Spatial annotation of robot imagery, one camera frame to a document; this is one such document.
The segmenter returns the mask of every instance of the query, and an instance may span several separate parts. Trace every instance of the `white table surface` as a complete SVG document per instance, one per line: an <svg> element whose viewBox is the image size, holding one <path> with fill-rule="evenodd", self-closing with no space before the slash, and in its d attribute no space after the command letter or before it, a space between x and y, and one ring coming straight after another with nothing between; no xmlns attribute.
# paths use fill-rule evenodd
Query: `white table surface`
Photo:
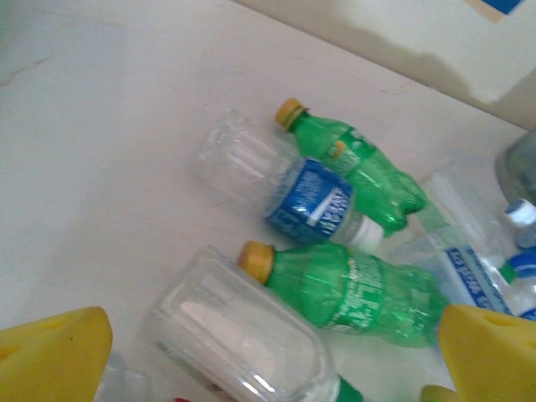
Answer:
<svg viewBox="0 0 536 402"><path fill-rule="evenodd" d="M353 123L417 178L447 158L496 210L494 156L522 130L228 0L19 0L0 50L0 327L100 305L114 348L206 244L287 240L198 183L191 158L230 107L273 127L296 96ZM437 351L326 334L376 402L451 386ZM173 366L159 398L214 400Z"/></svg>

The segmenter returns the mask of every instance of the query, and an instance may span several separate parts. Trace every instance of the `yellow bottle cap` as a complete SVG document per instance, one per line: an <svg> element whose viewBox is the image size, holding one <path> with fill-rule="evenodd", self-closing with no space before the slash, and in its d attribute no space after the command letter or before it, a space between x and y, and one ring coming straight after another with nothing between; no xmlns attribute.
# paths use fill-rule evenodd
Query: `yellow bottle cap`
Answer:
<svg viewBox="0 0 536 402"><path fill-rule="evenodd" d="M458 402L456 392L440 385L426 385L420 391L420 402Z"/></svg>
<svg viewBox="0 0 536 402"><path fill-rule="evenodd" d="M274 248L258 241L248 241L242 246L238 266L257 281L266 284L274 265Z"/></svg>
<svg viewBox="0 0 536 402"><path fill-rule="evenodd" d="M281 105L276 113L277 124L288 130L295 119L307 108L296 98L290 98Z"/></svg>

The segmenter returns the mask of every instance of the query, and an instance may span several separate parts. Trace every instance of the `green bottle label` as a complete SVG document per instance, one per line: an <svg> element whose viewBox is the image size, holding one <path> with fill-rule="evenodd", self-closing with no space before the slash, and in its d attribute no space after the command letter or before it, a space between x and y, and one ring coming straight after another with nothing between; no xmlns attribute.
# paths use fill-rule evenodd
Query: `green bottle label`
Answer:
<svg viewBox="0 0 536 402"><path fill-rule="evenodd" d="M376 322L384 299L384 280L379 263L348 258L348 281L337 312L325 327L337 332L361 333Z"/></svg>
<svg viewBox="0 0 536 402"><path fill-rule="evenodd" d="M356 129L342 134L320 161L343 177L348 176L376 151L376 147Z"/></svg>

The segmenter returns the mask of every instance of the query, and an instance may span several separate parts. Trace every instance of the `green plastic bottle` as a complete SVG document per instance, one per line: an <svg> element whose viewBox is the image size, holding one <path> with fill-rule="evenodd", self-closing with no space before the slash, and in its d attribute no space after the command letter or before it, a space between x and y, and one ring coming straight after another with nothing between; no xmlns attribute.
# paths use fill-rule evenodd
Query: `green plastic bottle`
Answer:
<svg viewBox="0 0 536 402"><path fill-rule="evenodd" d="M351 256L330 242L275 251L249 241L238 265L317 327L376 335L399 346L435 343L447 305L430 273Z"/></svg>
<svg viewBox="0 0 536 402"><path fill-rule="evenodd" d="M425 193L416 181L354 127L312 116L294 98L281 106L276 121L295 135L302 156L318 159L350 182L356 210L381 224L387 235L405 228L406 215L425 207Z"/></svg>

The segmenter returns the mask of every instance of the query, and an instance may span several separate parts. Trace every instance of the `white surface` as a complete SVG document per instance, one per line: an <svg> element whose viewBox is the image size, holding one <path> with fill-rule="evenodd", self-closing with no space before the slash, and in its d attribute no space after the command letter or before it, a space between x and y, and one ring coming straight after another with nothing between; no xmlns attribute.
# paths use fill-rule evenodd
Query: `white surface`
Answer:
<svg viewBox="0 0 536 402"><path fill-rule="evenodd" d="M203 245L288 245L198 183L192 155L231 106L272 127L295 95L417 177L453 156L500 210L493 156L518 128L226 0L21 0L0 59L0 325L101 305L135 369L139 322ZM368 397L451 385L437 351L328 334ZM165 396L211 401L163 369Z"/></svg>
<svg viewBox="0 0 536 402"><path fill-rule="evenodd" d="M534 1L499 23L468 0L237 1L520 126L536 126Z"/></svg>

